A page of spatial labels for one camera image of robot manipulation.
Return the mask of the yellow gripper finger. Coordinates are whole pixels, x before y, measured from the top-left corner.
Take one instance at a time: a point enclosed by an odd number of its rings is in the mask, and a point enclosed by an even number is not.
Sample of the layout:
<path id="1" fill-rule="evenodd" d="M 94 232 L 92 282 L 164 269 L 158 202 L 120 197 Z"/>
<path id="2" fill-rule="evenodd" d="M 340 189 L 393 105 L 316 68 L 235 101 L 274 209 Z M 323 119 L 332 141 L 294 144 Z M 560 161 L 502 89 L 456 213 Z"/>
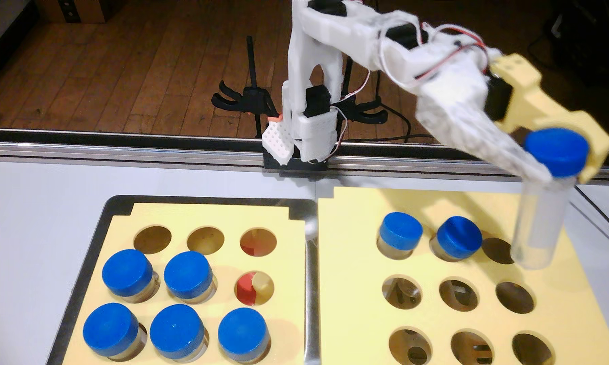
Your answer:
<path id="1" fill-rule="evenodd" d="M 541 73 L 519 54 L 503 55 L 490 63 L 490 70 L 512 86 L 505 116 L 496 121 L 506 133 L 518 128 L 538 130 L 567 128 L 582 135 L 589 144 L 589 153 L 578 182 L 588 183 L 603 166 L 609 154 L 609 135 L 584 111 L 569 111 L 541 88 Z"/>

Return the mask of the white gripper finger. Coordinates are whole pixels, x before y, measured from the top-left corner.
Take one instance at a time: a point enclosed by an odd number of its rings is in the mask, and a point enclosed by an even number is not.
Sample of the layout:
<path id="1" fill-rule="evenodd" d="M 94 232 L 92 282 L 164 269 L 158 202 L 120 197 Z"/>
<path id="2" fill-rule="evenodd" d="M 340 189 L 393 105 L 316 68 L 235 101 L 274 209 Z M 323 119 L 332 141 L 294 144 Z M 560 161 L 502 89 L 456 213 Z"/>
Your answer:
<path id="1" fill-rule="evenodd" d="M 485 114 L 449 114 L 446 128 L 447 146 L 525 180 L 549 183 L 553 179 L 544 164 L 497 128 Z"/>

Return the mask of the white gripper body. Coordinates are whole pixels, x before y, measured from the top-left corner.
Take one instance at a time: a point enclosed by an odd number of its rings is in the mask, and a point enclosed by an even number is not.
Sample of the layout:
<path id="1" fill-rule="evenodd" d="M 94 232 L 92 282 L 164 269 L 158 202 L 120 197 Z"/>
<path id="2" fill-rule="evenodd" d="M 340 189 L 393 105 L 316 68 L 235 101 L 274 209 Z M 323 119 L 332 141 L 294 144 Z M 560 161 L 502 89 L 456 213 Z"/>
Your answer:
<path id="1" fill-rule="evenodd" d="M 470 42 L 457 47 L 431 42 L 406 49 L 385 42 L 385 72 L 417 97 L 416 119 L 443 145 L 511 145 L 485 112 L 489 94 L 486 75 L 497 48 Z"/>

